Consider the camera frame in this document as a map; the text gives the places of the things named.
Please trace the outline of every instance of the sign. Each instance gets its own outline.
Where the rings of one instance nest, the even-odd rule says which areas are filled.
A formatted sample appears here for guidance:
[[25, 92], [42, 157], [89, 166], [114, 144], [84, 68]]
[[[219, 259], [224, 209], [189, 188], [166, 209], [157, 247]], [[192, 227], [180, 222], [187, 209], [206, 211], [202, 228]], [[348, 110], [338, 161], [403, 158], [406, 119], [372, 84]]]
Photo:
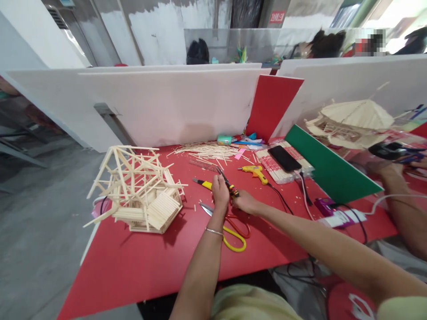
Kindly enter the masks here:
[[272, 11], [270, 16], [270, 23], [282, 23], [285, 19], [286, 11]]

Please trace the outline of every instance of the tape roll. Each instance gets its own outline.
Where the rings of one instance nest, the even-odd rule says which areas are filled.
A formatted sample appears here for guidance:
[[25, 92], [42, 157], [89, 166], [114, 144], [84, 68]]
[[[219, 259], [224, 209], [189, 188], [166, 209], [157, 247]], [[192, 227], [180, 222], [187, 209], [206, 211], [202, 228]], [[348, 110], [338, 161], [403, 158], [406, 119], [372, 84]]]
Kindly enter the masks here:
[[231, 136], [218, 136], [217, 143], [219, 145], [231, 145]]

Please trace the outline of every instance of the smartphone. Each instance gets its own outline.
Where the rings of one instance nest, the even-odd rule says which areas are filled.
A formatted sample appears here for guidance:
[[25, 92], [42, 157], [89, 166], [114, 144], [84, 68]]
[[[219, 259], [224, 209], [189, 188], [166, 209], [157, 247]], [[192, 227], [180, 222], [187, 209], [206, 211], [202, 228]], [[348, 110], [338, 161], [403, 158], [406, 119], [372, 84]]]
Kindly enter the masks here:
[[287, 172], [299, 170], [302, 166], [294, 159], [282, 146], [268, 149], [268, 153], [277, 161], [277, 163]]

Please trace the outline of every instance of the wooden stick model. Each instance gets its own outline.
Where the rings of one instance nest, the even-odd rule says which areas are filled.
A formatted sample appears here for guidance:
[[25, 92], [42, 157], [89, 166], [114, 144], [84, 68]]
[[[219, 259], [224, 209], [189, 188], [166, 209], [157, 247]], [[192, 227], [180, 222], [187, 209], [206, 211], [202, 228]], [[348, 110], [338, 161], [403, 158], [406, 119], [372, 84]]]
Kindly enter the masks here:
[[[175, 183], [169, 172], [173, 164], [162, 167], [156, 150], [132, 146], [108, 149], [87, 198], [98, 187], [100, 195], [108, 197], [113, 204], [110, 210], [101, 212], [83, 227], [112, 216], [115, 221], [128, 224], [130, 231], [164, 233], [167, 230], [182, 209], [181, 196], [187, 184]], [[103, 174], [109, 174], [109, 179], [101, 180]]]

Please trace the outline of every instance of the white partition board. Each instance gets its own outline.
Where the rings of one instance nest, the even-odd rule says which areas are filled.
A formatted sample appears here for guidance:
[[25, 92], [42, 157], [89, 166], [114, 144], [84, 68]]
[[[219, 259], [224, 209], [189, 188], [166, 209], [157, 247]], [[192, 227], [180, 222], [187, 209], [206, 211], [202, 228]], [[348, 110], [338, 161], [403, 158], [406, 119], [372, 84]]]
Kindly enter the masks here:
[[106, 152], [121, 142], [93, 107], [98, 101], [86, 94], [76, 70], [9, 71], [8, 74], [90, 147]]
[[[383, 60], [377, 63], [322, 65], [296, 68], [294, 77], [303, 78], [299, 92], [290, 104], [273, 136], [284, 136], [295, 123], [317, 117], [324, 105], [369, 99], [392, 116], [427, 105], [427, 57]], [[390, 82], [381, 90], [376, 89]]]
[[324, 58], [324, 59], [291, 59], [283, 60], [277, 76], [293, 77], [295, 70], [302, 67], [313, 66], [332, 66], [343, 64], [360, 64], [360, 63], [378, 63], [392, 62], [402, 60], [419, 60], [423, 59], [422, 55], [402, 55], [402, 56], [375, 56], [375, 57], [351, 57], [351, 58]]
[[240, 134], [258, 77], [270, 69], [80, 74], [137, 146], [164, 146]]
[[98, 152], [106, 152], [112, 145], [121, 144], [93, 106], [100, 101], [88, 95], [78, 80], [78, 73], [127, 73], [153, 71], [196, 71], [258, 69], [261, 63], [253, 64], [201, 64], [162, 65], [139, 67], [97, 67], [84, 69], [54, 69], [8, 71], [8, 74], [27, 92], [35, 105], [41, 104], [76, 136]]
[[151, 72], [151, 71], [199, 71], [199, 70], [236, 70], [261, 69], [262, 63], [247, 64], [189, 64], [189, 65], [158, 65], [136, 67], [96, 67], [84, 69], [83, 73], [98, 72]]

